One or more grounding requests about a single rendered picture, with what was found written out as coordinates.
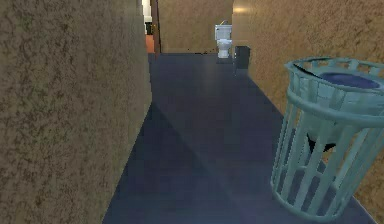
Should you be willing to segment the black square bin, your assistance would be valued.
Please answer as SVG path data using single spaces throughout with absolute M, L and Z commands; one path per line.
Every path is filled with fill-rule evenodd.
M 250 48 L 248 46 L 236 46 L 234 64 L 236 69 L 247 69 L 249 66 Z

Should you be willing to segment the white toilet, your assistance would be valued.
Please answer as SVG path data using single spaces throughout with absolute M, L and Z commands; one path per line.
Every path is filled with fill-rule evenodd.
M 215 40 L 218 47 L 218 57 L 225 59 L 229 57 L 229 50 L 232 46 L 232 26 L 227 20 L 223 20 L 215 26 Z

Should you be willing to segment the brown room door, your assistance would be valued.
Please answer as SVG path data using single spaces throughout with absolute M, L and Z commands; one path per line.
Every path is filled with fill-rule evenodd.
M 154 38 L 154 51 L 155 51 L 155 56 L 157 57 L 161 53 L 158 0 L 150 0 L 150 5 L 151 5 L 151 16 L 152 16 L 152 30 L 153 30 L 153 38 Z

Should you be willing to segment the teal slatted waste bin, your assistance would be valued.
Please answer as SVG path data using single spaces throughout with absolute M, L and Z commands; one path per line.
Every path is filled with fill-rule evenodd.
M 330 222 L 384 150 L 384 63 L 309 57 L 285 67 L 287 105 L 272 193 L 290 212 Z

